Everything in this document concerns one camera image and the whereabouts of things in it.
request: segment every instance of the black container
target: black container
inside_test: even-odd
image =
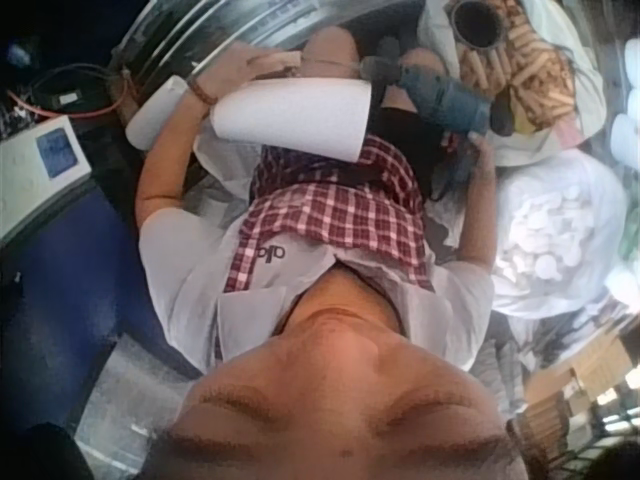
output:
[[[481,0],[461,0],[451,9],[458,41],[475,50],[490,50],[504,40],[504,23],[496,9]]]

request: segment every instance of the metal drum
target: metal drum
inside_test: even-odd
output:
[[[172,74],[198,73],[241,40],[293,48],[316,30],[420,0],[155,0],[114,50],[142,100]]]

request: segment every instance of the sticker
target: sticker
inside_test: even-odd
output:
[[[56,128],[36,138],[40,157],[49,178],[56,178],[78,164],[73,147],[64,128]]]
[[[77,102],[79,98],[80,96],[77,93],[71,92],[71,93],[66,93],[64,95],[60,95],[58,97],[58,100],[60,101],[60,106],[63,107],[70,103]]]

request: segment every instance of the blue label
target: blue label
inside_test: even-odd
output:
[[[78,164],[78,158],[64,128],[57,128],[38,137],[36,145],[51,179]]]

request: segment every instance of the hand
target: hand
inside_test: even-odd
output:
[[[207,95],[220,99],[260,75],[299,66],[299,59],[299,53],[282,53],[276,48],[259,48],[237,42],[220,55],[197,82]]]
[[[493,156],[493,148],[491,148],[487,139],[475,132],[471,132],[469,133],[469,140],[480,152],[474,176],[480,178],[495,178],[496,164]]]

